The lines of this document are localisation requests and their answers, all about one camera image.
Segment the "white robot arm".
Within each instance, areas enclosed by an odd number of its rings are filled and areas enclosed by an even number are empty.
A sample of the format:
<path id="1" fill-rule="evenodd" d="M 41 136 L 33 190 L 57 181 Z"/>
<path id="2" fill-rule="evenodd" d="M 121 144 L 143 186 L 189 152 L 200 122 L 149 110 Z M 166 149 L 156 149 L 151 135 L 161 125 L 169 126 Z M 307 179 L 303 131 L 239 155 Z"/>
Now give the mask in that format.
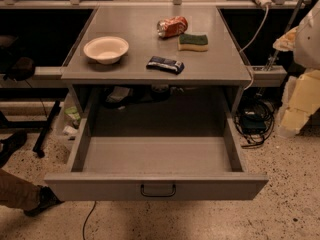
<path id="1" fill-rule="evenodd" d="M 278 134 L 293 137 L 320 108 L 320 1 L 297 27 L 278 38 L 273 48 L 292 51 L 294 62 L 305 68 L 298 78 L 289 78 L 280 109 Z"/>

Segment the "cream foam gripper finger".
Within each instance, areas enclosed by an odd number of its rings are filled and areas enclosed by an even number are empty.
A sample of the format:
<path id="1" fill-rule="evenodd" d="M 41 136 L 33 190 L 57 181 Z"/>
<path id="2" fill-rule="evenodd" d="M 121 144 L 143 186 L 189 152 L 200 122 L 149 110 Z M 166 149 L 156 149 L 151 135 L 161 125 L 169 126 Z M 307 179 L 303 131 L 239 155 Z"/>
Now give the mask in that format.
<path id="1" fill-rule="evenodd" d="M 277 134 L 285 138 L 297 135 L 319 109 L 320 71 L 307 69 L 299 77 L 290 76 L 282 96 Z"/>
<path id="2" fill-rule="evenodd" d="M 278 51 L 288 52 L 293 51 L 295 47 L 297 28 L 294 27 L 273 43 L 273 48 Z"/>

